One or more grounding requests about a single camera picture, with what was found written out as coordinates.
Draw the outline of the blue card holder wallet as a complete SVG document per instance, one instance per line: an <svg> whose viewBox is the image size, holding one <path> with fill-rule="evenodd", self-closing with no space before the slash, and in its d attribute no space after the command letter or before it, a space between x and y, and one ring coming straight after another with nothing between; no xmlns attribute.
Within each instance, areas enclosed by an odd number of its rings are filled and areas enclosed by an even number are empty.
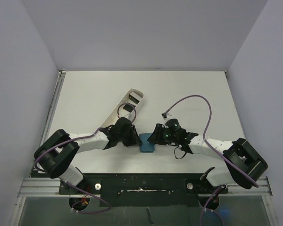
<svg viewBox="0 0 283 226"><path fill-rule="evenodd" d="M142 144L139 147L140 153L153 153L155 151L155 145L148 141L151 133L141 133L139 135Z"/></svg>

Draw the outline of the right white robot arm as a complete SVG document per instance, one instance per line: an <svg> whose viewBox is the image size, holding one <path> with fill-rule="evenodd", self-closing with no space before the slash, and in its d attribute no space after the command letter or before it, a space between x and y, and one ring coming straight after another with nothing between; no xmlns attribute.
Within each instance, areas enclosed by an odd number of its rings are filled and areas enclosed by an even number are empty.
<svg viewBox="0 0 283 226"><path fill-rule="evenodd" d="M244 138L236 141L207 139L203 135L183 129L173 118L156 124L148 142L157 145L175 145L190 154L202 154L223 160L226 167L209 170L200 182L203 191L210 193L219 185L237 183L240 187L257 187L257 180L268 169L267 162Z"/></svg>

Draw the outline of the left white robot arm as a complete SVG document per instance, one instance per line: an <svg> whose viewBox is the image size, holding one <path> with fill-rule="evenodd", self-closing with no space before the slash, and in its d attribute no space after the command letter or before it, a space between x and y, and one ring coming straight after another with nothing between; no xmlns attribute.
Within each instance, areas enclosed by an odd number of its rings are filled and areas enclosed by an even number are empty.
<svg viewBox="0 0 283 226"><path fill-rule="evenodd" d="M85 191L83 173L71 163L77 153L106 150L122 143L126 147L141 145L135 126L121 117L115 124L96 129L94 133L70 134L63 129L54 132L35 152L34 167L51 179L59 178L70 184L77 194Z"/></svg>

